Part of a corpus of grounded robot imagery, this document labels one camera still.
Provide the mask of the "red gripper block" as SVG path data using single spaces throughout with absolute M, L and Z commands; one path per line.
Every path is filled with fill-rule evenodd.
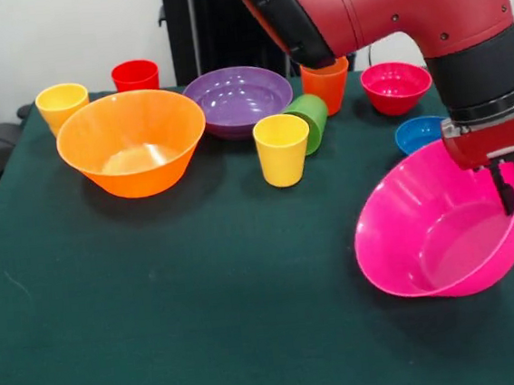
M 507 216 L 514 212 L 514 189 L 502 177 L 499 162 L 514 152 L 514 115 L 490 123 L 473 125 L 463 131 L 451 119 L 441 123 L 442 143 L 452 160 L 461 169 L 483 168 L 488 165 Z

